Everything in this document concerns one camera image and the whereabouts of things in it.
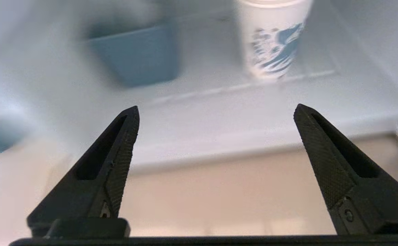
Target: blue container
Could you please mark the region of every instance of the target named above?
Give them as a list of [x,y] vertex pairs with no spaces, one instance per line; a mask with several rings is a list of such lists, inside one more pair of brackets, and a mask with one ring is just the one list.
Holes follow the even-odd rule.
[[88,42],[122,83],[136,87],[177,77],[179,58],[175,37],[175,24],[167,21],[136,31],[98,35]]

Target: screw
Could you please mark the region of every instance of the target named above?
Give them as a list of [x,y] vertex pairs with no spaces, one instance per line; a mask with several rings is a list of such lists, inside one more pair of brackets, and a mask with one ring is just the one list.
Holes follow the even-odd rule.
[[108,204],[106,203],[106,201],[103,201],[103,207],[102,207],[102,211],[100,212],[100,217],[101,218],[111,217],[111,212],[108,208]]
[[349,209],[344,211],[344,217],[346,218],[346,220],[348,222],[353,222],[354,221],[354,215],[352,214],[352,212]]

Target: beige surface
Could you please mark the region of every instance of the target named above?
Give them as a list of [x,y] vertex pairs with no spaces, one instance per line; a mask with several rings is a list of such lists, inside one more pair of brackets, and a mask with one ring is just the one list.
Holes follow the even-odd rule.
[[[398,180],[393,136],[357,145]],[[335,234],[304,150],[131,174],[132,236]]]
[[[393,136],[356,142],[398,180]],[[0,245],[28,237],[25,218],[72,158],[28,139],[0,154]],[[304,150],[131,173],[120,216],[132,236],[333,234]]]

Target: white shelf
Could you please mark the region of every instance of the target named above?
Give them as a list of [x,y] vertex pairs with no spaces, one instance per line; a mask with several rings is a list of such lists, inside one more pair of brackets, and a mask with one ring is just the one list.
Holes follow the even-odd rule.
[[51,31],[7,71],[22,81],[18,90],[31,107],[27,111],[76,154],[121,110],[138,105],[133,168],[300,145],[293,122],[298,103],[348,136],[393,131],[398,87],[322,2],[313,8],[291,71],[278,83],[243,73],[228,13],[180,24],[182,72],[171,82],[121,87],[91,56],[64,44],[63,30]]
[[394,131],[398,87],[337,22],[315,6],[291,71],[277,84],[241,72],[235,26],[222,16],[180,31],[183,73],[140,108],[134,164],[158,164],[300,145],[298,103],[349,136]]

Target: paper cup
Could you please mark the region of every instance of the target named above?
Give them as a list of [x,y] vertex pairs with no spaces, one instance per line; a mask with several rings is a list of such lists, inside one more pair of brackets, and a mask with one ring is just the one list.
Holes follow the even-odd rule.
[[313,0],[237,0],[244,66],[256,78],[279,78],[296,56]]

